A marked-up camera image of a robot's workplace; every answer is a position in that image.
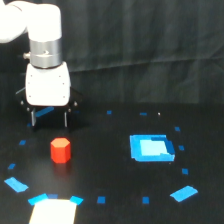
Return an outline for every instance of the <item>blue tape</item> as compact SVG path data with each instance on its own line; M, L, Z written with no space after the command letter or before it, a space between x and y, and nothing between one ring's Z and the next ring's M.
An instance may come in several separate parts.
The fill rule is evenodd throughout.
M9 169L9 170L12 170L12 169L15 167L15 165L16 165L16 164L14 164L14 163L10 164L9 167L8 167L8 169Z
M97 199L97 204L105 204L106 198L103 196L99 196Z
M80 205L82 202L83 202L83 199L82 198L78 198L78 197L75 197L75 196L72 196L70 198L70 201L77 204L77 205Z
M4 181L6 184L8 184L14 191L17 193L25 191L27 188L29 188L27 185L20 183L18 180L16 180L14 177L11 177Z
M26 144L26 140L21 140L19 145L25 145Z
M188 175L188 169L182 169L182 174Z
M58 195L57 194L48 194L47 197L49 199L57 199L58 198Z
M184 151L184 146L183 146L183 145L179 145L178 147L179 147L179 149L180 149L181 151Z
M170 196L173 197L176 201L181 202L197 193L198 193L198 191L196 189L194 189L193 187L186 186L186 187L174 192Z
M141 116L147 116L147 113L140 113Z
M180 131L180 128L179 127L175 127L175 131Z
M142 204L149 204L149 197L143 197Z
M141 140L152 140L152 139L166 139L166 135L133 135L130 136L130 145L131 145L131 158L135 159L138 162L173 162L175 158L175 151L172 145L169 144L169 141L166 139L165 144L168 144L169 151L174 152L171 154L160 154L155 156L143 156L141 151Z
M36 115L36 117L41 117L41 116L43 116L43 115L45 115L45 114L47 114L47 113L49 113L53 110L54 110L54 107L47 107L43 110L40 110L40 111L36 112L35 115Z
M35 205L37 202L40 202L40 201L43 201L43 200L46 200L46 199L48 199L47 195L46 194L41 194L41 195L38 195L34 198L29 199L28 202L31 205Z

